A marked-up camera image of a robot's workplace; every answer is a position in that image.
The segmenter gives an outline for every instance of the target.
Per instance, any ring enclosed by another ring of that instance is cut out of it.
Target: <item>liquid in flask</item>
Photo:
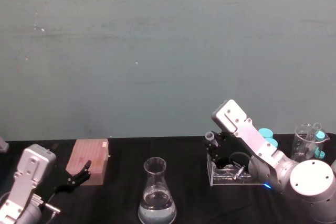
[[[148,177],[138,209],[139,219],[143,224],[170,224],[176,217],[176,206],[164,179],[166,162],[151,157],[143,166]]]

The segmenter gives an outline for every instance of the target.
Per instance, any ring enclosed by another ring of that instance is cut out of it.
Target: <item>black cable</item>
[[[51,223],[51,221],[54,219],[55,216],[51,216],[50,219],[45,223],[45,224],[49,224]]]
[[[233,162],[232,161],[232,157],[233,156],[237,156],[237,155],[242,155],[242,156],[245,156],[246,158],[248,158],[249,161],[251,161],[251,157],[249,155],[247,155],[245,152],[233,152],[230,157],[229,157],[229,162],[234,165],[234,166],[238,166],[238,167],[241,167],[240,164],[238,164],[237,162]]]
[[[251,165],[252,165],[253,169],[256,170],[256,165],[254,164],[253,160],[252,160],[251,157],[250,157],[249,155],[247,155],[245,152],[233,152],[233,153],[230,155],[230,157],[229,157],[229,162],[230,162],[233,166],[237,166],[237,167],[241,168],[241,165],[240,165],[239,163],[237,163],[237,162],[235,162],[235,161],[232,160],[232,157],[233,157],[233,156],[237,156],[237,155],[241,155],[241,156],[244,156],[244,157],[248,158],[248,160],[251,162]],[[255,177],[254,177],[252,174],[250,174],[250,175],[251,175],[251,178],[250,178],[249,180],[254,180]]]

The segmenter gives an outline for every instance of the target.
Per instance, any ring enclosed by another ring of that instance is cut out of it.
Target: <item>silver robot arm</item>
[[[0,207],[1,224],[31,224],[39,220],[39,198],[34,192],[50,173],[55,160],[54,153],[37,144],[24,150],[9,197]]]
[[[320,223],[336,222],[336,178],[322,161],[300,164],[269,144],[252,125],[251,118],[234,100],[225,101],[212,114],[214,122],[233,133],[253,153],[249,172],[281,194],[297,197]]]

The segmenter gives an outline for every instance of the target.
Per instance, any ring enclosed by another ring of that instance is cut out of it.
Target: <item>blue led light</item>
[[[272,189],[271,186],[266,183],[264,184],[264,186],[267,187],[268,189]]]

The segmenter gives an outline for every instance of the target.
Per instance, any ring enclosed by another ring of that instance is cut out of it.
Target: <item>glass beaker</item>
[[[176,206],[164,179],[166,162],[151,157],[143,165],[147,172],[138,216],[143,224],[170,224],[176,217]]]
[[[323,146],[328,139],[319,123],[297,126],[291,159],[303,162],[312,158],[324,158]]]

